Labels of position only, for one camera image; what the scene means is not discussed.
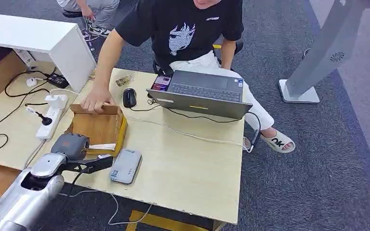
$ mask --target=person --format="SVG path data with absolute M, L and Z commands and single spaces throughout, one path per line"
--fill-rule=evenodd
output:
M 242 0 L 139 0 L 104 42 L 92 90 L 81 106 L 96 113 L 102 111 L 105 102 L 115 104 L 108 87 L 125 42 L 140 46 L 152 38 L 156 56 L 170 63 L 173 70 L 240 78 L 230 67 L 243 29 Z M 212 45 L 221 34 L 222 66 L 219 66 Z M 253 104 L 250 112 L 260 119 L 261 137 L 278 152 L 293 151 L 294 142 L 272 127 L 273 118 L 252 93 L 247 90 L 244 94 L 245 102 Z M 259 128 L 254 115 L 246 114 L 245 120 L 252 128 Z
M 57 0 L 65 11 L 80 12 L 87 20 L 90 33 L 107 37 L 120 0 Z

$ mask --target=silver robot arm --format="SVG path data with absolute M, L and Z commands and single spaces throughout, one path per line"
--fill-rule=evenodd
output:
M 0 231 L 29 231 L 61 191 L 63 171 L 90 174 L 112 166 L 110 155 L 83 160 L 88 146 L 87 137 L 63 134 L 50 153 L 23 170 L 0 198 Z

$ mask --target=hand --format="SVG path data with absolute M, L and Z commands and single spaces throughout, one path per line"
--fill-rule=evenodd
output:
M 92 21 L 94 22 L 94 20 L 95 20 L 95 18 L 94 18 L 94 13 L 93 13 L 93 11 L 90 9 L 90 7 L 89 7 L 89 6 L 87 6 L 87 7 L 83 7 L 83 8 L 81 9 L 81 14 L 83 15 L 83 17 L 86 17 L 86 18 L 88 18 L 88 19 L 90 19 L 90 20 L 92 20 Z
M 81 101 L 80 105 L 84 110 L 96 114 L 103 112 L 101 107 L 104 103 L 116 105 L 116 102 L 107 88 L 93 86 L 92 91 L 85 100 Z

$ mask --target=white pants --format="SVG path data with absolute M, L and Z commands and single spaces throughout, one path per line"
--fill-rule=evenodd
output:
M 86 0 L 87 5 L 94 13 L 95 22 L 93 26 L 101 26 L 111 29 L 111 20 L 117 11 L 120 0 Z M 79 12 L 81 11 L 76 0 L 70 0 L 66 6 L 63 7 L 66 11 Z
M 173 62 L 170 64 L 170 66 L 173 70 L 241 78 L 238 73 L 221 68 L 217 58 L 213 55 L 213 51 L 210 51 L 209 53 L 191 61 Z M 244 89 L 249 89 L 249 86 L 246 82 L 243 84 L 245 84 Z M 244 90 L 243 95 L 243 101 L 245 103 L 253 104 L 249 111 L 255 113 L 257 117 L 259 117 L 261 130 L 270 128 L 274 124 L 274 119 L 272 116 L 269 115 L 269 113 L 260 105 L 259 102 L 257 102 L 250 90 Z M 259 129 L 259 123 L 254 115 L 246 114 L 245 120 L 253 129 Z

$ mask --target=black mouse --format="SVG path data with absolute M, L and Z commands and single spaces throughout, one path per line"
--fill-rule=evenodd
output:
M 132 108 L 137 105 L 137 99 L 135 98 L 137 93 L 132 88 L 127 88 L 124 90 L 122 95 L 122 103 L 124 107 Z

